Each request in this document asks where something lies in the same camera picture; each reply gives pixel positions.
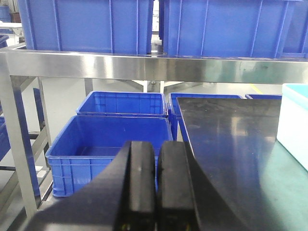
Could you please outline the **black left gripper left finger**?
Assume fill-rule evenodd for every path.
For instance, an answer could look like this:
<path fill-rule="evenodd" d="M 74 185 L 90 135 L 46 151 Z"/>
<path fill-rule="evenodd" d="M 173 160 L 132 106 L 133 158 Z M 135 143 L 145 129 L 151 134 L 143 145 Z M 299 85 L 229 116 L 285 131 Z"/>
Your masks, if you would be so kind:
<path fill-rule="evenodd" d="M 154 173 L 151 143 L 127 141 L 90 183 L 37 212 L 25 230 L 153 231 Z"/>

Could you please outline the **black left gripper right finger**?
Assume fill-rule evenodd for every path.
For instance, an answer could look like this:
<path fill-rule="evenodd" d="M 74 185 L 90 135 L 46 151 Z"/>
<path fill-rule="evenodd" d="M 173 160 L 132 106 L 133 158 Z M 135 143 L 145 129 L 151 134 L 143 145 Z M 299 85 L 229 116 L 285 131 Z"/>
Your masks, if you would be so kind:
<path fill-rule="evenodd" d="M 159 231 L 269 231 L 257 209 L 233 208 L 217 192 L 184 142 L 163 143 L 157 167 Z"/>

